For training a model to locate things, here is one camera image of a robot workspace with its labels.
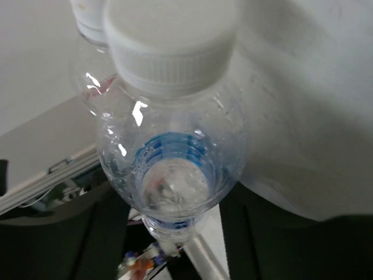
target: white bottle cap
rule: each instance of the white bottle cap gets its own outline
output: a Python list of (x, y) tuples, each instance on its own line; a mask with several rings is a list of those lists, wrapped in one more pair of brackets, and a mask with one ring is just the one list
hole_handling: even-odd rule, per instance
[(106, 43), (103, 30), (105, 0), (70, 0), (76, 25), (82, 35), (97, 43)]
[(158, 95), (185, 95), (225, 73), (237, 32), (233, 0), (108, 0), (104, 30), (118, 74)]

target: water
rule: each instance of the water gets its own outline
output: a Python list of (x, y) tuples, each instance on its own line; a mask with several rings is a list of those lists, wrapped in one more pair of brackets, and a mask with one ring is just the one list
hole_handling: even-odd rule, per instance
[(183, 211), (209, 198), (208, 180), (198, 166), (186, 159), (155, 163), (143, 179), (142, 197), (152, 209)]
[(105, 172), (119, 194), (145, 214), (157, 239), (181, 242), (193, 235), (201, 208), (214, 196), (218, 154), (204, 134), (168, 132), (140, 146), (130, 166), (110, 153)]

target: blue label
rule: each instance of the blue label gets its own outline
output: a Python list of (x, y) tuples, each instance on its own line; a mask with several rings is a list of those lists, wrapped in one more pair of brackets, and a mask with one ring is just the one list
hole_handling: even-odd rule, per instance
[(136, 152), (135, 161), (144, 159), (145, 163), (148, 163), (156, 156), (161, 156), (162, 159), (163, 156), (168, 158), (168, 155), (172, 155), (172, 157), (186, 158), (200, 166), (199, 161), (205, 153), (206, 141), (193, 135), (168, 132), (147, 141), (144, 148), (140, 148)]
[(180, 222), (165, 222), (163, 220), (158, 220), (151, 218), (154, 222), (162, 226), (163, 228), (166, 229), (185, 229), (188, 228), (192, 225), (194, 225), (200, 218), (193, 218), (193, 219), (188, 219), (188, 220), (182, 220)]

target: dark surface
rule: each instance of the dark surface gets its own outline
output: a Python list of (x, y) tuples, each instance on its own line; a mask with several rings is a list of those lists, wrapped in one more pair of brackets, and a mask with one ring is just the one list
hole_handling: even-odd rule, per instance
[(128, 211), (105, 184), (46, 215), (0, 221), (1, 279), (116, 279)]
[(26, 207), (26, 208), (14, 208), (3, 215), (0, 216), (0, 221), (2, 220), (10, 220), (10, 219), (15, 219), (19, 217), (34, 217), (39, 214), (38, 211), (31, 207)]
[(144, 224), (128, 226), (124, 241), (124, 249), (122, 258), (124, 258), (125, 253), (132, 251), (134, 253), (141, 253), (145, 250), (151, 243), (156, 240), (149, 234)]
[(0, 197), (6, 193), (6, 171), (8, 168), (8, 161), (0, 159)]
[(315, 222), (237, 184), (220, 204), (236, 279), (373, 279), (373, 217)]
[(173, 280), (202, 280), (185, 253), (181, 253), (181, 258), (170, 260), (167, 269)]

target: clear plastic bottle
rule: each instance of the clear plastic bottle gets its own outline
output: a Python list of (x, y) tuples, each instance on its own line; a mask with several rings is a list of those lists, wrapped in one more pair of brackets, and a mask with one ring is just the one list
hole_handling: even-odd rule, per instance
[(105, 0), (70, 0), (80, 33), (69, 61), (71, 84), (82, 104), (94, 115), (116, 76), (103, 30)]
[(96, 121), (102, 167), (155, 238), (184, 242), (248, 151), (242, 91), (227, 75), (235, 5), (108, 0), (104, 27), (118, 76)]

